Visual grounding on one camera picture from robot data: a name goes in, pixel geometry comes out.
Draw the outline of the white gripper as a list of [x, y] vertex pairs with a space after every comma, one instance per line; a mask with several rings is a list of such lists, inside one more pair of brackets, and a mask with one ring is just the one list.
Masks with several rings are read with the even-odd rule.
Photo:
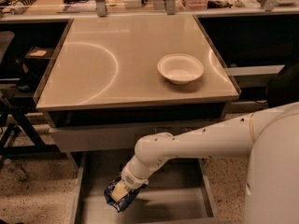
[[148, 183], [148, 179], [135, 177], [130, 169], [125, 166], [121, 171], [121, 181], [115, 185], [111, 198], [118, 202], [129, 193], [130, 189], [139, 189], [142, 186], [147, 186]]

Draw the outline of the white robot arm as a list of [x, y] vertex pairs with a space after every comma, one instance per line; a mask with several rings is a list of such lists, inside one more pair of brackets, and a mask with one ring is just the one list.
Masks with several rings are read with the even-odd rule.
[[176, 158], [249, 156], [244, 224], [299, 223], [299, 104], [250, 113], [179, 135], [139, 139], [135, 155], [105, 190], [127, 208], [150, 176]]

